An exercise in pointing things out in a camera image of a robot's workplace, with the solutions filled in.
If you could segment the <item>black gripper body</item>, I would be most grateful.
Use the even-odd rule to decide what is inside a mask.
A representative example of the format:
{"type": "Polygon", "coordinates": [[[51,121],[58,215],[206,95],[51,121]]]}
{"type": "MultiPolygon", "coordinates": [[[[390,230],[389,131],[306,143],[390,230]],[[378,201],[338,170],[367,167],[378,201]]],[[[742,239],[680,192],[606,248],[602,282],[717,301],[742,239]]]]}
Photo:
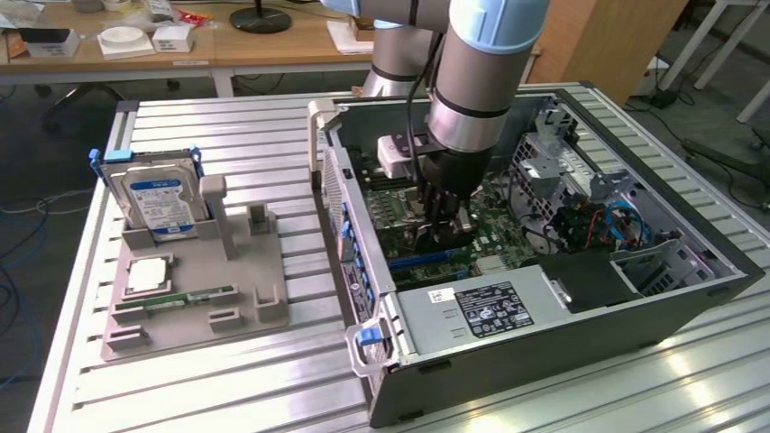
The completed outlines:
{"type": "Polygon", "coordinates": [[[458,152],[444,150],[429,153],[422,163],[422,176],[428,197],[434,198],[449,194],[458,199],[466,199],[480,187],[492,151],[458,152]]]}

